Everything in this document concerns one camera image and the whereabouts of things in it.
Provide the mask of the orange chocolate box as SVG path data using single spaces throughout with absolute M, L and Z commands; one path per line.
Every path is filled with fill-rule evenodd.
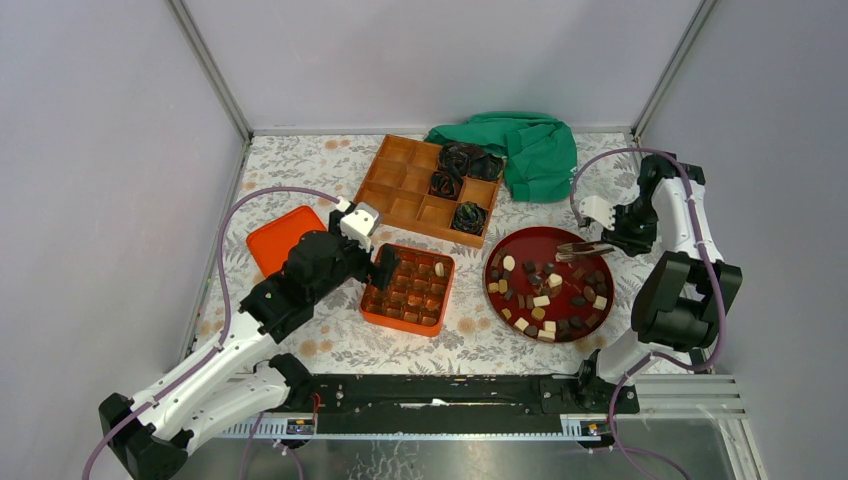
M 400 264 L 386 290 L 369 286 L 364 291 L 359 305 L 364 320 L 410 334 L 437 336 L 443 328 L 456 262 L 448 255 L 397 244 L 384 244 L 378 253 L 388 248 Z M 444 277 L 435 275 L 436 262 L 444 264 Z

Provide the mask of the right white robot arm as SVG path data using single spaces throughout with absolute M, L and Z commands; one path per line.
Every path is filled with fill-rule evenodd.
M 701 167 L 667 151 L 640 148 L 639 194 L 628 204 L 597 195 L 569 200 L 579 225 L 602 225 L 600 241 L 629 257 L 661 256 L 631 307 L 629 328 L 584 360 L 575 402 L 597 412 L 659 361 L 688 372 L 710 369 L 724 346 L 726 316 L 741 287 L 739 267 L 724 261 L 704 208 Z

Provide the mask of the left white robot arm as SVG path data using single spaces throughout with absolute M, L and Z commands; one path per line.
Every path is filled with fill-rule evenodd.
M 312 376 L 292 354 L 271 350 L 311 320 L 316 305 L 349 279 L 388 287 L 400 257 L 339 232 L 310 231 L 282 269 L 255 285 L 224 329 L 175 369 L 127 397 L 99 406 L 104 438 L 134 479 L 170 479 L 218 432 L 281 406 L 309 401 Z

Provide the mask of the metal serving tongs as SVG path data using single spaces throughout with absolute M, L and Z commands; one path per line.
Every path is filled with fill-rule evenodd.
M 557 247 L 555 260 L 559 263 L 572 263 L 581 258 L 601 256 L 614 250 L 613 245 L 600 240 L 564 243 Z

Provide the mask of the red round plate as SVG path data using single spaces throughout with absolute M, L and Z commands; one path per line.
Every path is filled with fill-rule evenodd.
M 529 227 L 500 240 L 483 267 L 483 289 L 498 317 L 526 338 L 571 343 L 595 333 L 615 296 L 603 256 L 555 260 L 559 245 L 583 242 L 554 227 Z

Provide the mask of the orange box lid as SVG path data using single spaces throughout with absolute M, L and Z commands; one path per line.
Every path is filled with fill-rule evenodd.
M 299 206 L 247 235 L 246 245 L 264 278 L 278 272 L 301 237 L 326 227 L 309 206 Z

